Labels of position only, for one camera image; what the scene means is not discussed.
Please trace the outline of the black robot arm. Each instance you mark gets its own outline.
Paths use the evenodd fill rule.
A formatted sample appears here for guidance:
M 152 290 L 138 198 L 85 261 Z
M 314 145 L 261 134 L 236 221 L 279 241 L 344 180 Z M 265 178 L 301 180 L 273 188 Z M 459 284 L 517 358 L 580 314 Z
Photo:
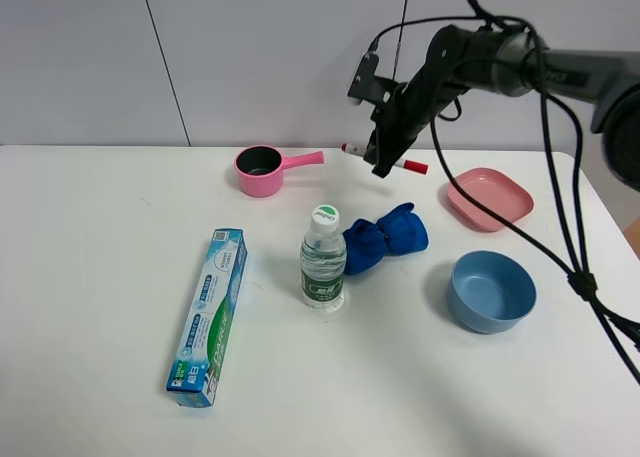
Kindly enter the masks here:
M 360 60 L 348 91 L 354 102 L 374 107 L 364 159 L 375 175 L 386 177 L 431 120 L 469 90 L 508 97 L 546 90 L 592 104 L 591 131 L 603 138 L 610 171 L 639 187 L 638 54 L 553 50 L 522 31 L 448 25 L 434 35 L 412 79 L 398 83 L 377 76 L 376 48 Z

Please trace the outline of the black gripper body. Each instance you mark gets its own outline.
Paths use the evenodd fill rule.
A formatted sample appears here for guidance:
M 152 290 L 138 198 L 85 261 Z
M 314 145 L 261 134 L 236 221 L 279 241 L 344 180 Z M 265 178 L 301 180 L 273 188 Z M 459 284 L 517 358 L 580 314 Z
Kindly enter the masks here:
M 370 43 L 372 142 L 413 142 L 446 107 L 481 87 L 481 31 L 447 25 L 434 35 L 425 61 L 407 83 L 378 77 L 379 37 Z

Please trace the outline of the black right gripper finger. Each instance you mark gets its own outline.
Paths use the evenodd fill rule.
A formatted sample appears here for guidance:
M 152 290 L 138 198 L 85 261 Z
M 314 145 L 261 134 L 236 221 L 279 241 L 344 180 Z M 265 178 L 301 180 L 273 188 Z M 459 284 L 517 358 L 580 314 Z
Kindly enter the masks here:
M 383 137 L 383 131 L 380 126 L 375 124 L 363 157 L 372 166 L 384 166 L 386 164 L 387 152 Z

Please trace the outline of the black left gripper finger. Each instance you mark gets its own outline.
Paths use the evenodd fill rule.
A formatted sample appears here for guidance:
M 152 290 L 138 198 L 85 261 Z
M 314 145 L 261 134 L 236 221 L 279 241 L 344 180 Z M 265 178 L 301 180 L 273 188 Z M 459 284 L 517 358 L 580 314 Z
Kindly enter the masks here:
M 380 178 L 386 178 L 388 176 L 394 164 L 404 155 L 404 153 L 417 139 L 416 134 L 394 134 L 391 131 L 383 131 L 383 135 L 387 152 L 386 164 L 384 166 L 373 166 L 372 169 L 372 173 Z

